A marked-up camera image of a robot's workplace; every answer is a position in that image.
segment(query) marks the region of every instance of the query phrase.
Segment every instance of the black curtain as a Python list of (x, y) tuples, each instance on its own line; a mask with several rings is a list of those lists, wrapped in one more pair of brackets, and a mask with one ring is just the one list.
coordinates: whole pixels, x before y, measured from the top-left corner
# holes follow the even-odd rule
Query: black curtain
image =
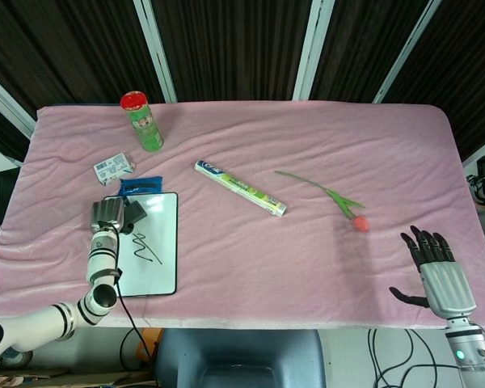
[(485, 144), (485, 0), (442, 2), (384, 102), (441, 108), (462, 160)]
[(307, 0), (153, 0), (179, 101), (291, 99)]
[[(131, 90), (163, 102), (131, 0), (0, 0), (0, 83), (33, 118), (55, 103), (118, 103)], [(2, 127), (0, 138), (2, 153), (23, 158), (21, 133)]]
[(427, 0), (337, 0), (311, 99), (371, 103)]
[(0, 113), (0, 152), (23, 161), (28, 147), (29, 140)]

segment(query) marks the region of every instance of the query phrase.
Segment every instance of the pink tablecloth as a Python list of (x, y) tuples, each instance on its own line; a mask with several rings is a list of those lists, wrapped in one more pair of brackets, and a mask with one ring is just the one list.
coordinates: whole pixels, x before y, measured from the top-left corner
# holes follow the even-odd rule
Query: pink tablecloth
[[(38, 111), (0, 230), (0, 316), (77, 301), (87, 290), (91, 204), (116, 194), (92, 166), (119, 152), (139, 176), (179, 194), (178, 290), (126, 301), (139, 325), (163, 327), (438, 327), (431, 311), (388, 287), (422, 294), (399, 237), (411, 224), (443, 234), (469, 278), (485, 325), (485, 238), (449, 122), (430, 106), (334, 102), (212, 102), (152, 106), (165, 145), (139, 145), (117, 107)], [(284, 217), (193, 170), (205, 159), (288, 205)], [(317, 188), (366, 205), (352, 229)], [(103, 326), (128, 326), (118, 305)]]

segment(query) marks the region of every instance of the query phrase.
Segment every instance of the white robotic arm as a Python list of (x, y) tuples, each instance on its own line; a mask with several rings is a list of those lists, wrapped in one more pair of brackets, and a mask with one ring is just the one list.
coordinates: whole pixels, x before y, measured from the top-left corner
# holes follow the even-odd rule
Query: white robotic arm
[(121, 198), (94, 203), (86, 274), (91, 289), (77, 303), (57, 303), (33, 314), (0, 319), (0, 355), (9, 347), (28, 352), (70, 336), (76, 328), (94, 326), (109, 313), (116, 304), (118, 237), (123, 223)]
[(485, 337), (482, 328), (469, 321), (476, 308), (469, 283), (445, 239), (411, 227), (417, 242), (407, 234), (407, 244), (420, 273), (426, 297), (409, 297), (395, 287), (390, 291), (401, 302), (429, 307), (447, 321), (445, 337), (453, 351), (466, 388), (485, 387)]

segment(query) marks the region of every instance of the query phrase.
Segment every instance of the blue package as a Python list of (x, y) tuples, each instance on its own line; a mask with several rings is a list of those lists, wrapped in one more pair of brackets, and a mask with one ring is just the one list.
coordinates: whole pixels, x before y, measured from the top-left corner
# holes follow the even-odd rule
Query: blue package
[(119, 196), (133, 196), (135, 194), (159, 194), (162, 192), (162, 177), (121, 179)]

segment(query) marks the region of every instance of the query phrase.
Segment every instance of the plastic bottle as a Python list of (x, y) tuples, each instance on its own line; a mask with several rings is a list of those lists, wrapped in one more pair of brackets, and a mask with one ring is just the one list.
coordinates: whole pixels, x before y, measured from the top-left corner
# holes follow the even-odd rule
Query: plastic bottle
[(120, 106), (128, 114), (129, 121), (144, 150), (149, 152), (160, 150), (163, 139), (154, 123), (146, 95), (141, 91), (130, 91), (122, 96)]

